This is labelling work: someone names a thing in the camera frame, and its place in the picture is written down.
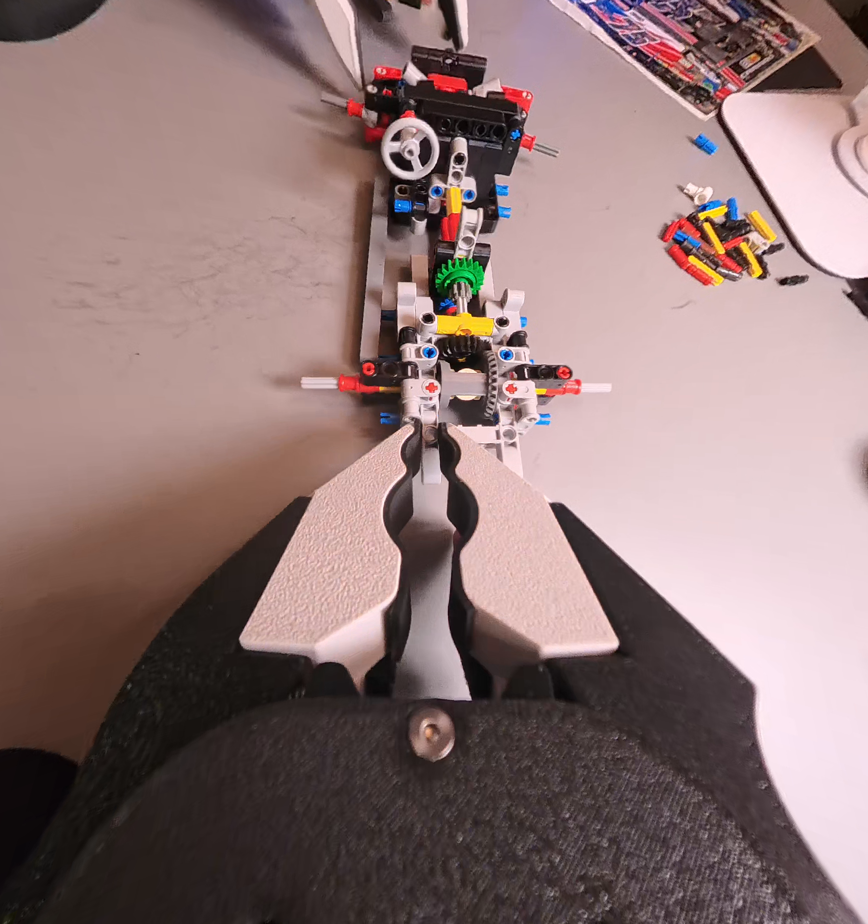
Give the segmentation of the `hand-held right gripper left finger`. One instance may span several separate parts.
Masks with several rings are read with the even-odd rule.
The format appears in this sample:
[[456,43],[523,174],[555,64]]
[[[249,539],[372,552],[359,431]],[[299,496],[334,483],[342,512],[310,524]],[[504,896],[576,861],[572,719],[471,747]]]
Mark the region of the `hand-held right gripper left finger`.
[[244,649],[341,664],[361,691],[392,691],[411,623],[398,537],[414,513],[421,443],[408,423],[313,493]]

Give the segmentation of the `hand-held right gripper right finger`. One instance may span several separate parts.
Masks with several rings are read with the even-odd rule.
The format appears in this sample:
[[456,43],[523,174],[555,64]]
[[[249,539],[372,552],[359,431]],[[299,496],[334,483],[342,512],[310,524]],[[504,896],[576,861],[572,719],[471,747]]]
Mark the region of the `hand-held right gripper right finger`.
[[607,655],[619,641],[541,491],[440,426],[453,551],[449,622],[472,697],[520,667]]

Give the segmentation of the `lego car chassis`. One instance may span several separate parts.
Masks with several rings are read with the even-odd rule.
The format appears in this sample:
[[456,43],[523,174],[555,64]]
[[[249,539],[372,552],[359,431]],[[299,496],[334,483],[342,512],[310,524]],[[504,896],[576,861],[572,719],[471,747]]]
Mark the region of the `lego car chassis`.
[[483,56],[414,46],[375,68],[360,99],[321,101],[363,126],[379,150],[370,220],[359,370],[301,387],[378,399],[387,426],[414,424],[421,477],[438,484],[440,425],[459,427],[522,473],[520,440],[549,425],[556,398],[608,394],[568,363],[538,362],[524,292],[499,291],[490,236],[509,219],[520,151],[556,156],[525,131],[529,90],[486,78]]

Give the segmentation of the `pile of lego pins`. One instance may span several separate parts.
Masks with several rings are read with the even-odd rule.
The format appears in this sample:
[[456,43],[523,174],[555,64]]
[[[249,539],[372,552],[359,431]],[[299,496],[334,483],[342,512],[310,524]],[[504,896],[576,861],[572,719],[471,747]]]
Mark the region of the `pile of lego pins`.
[[735,196],[695,204],[662,226],[659,241],[674,265],[707,287],[766,281],[770,260],[786,248],[763,214]]

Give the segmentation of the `colourful sticker sheet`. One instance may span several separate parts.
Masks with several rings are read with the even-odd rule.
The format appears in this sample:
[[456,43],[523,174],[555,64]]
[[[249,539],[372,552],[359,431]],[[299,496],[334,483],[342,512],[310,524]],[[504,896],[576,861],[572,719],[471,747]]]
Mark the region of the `colourful sticker sheet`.
[[703,120],[820,40],[765,1],[554,1],[553,6]]

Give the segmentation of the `white stand base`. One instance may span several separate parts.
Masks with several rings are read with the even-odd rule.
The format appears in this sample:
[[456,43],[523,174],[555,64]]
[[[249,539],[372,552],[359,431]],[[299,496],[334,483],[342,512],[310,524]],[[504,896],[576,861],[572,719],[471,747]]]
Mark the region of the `white stand base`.
[[868,278],[868,82],[855,97],[737,94],[721,116],[801,253]]

